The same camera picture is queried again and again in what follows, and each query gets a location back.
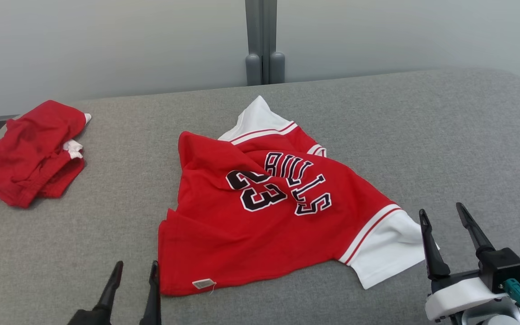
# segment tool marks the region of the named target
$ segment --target clothing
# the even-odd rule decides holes
[[[159,226],[162,294],[332,259],[370,288],[424,259],[420,226],[262,97],[219,140],[183,132],[179,153],[179,205]]]
[[[8,120],[0,139],[0,199],[27,208],[35,197],[59,197],[84,167],[83,148],[72,138],[91,115],[47,101]]]

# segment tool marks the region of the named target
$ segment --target crumpled red cloth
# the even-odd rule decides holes
[[[84,167],[62,146],[85,124],[84,113],[55,101],[8,120],[0,139],[0,199],[27,208],[35,197],[60,197]]]

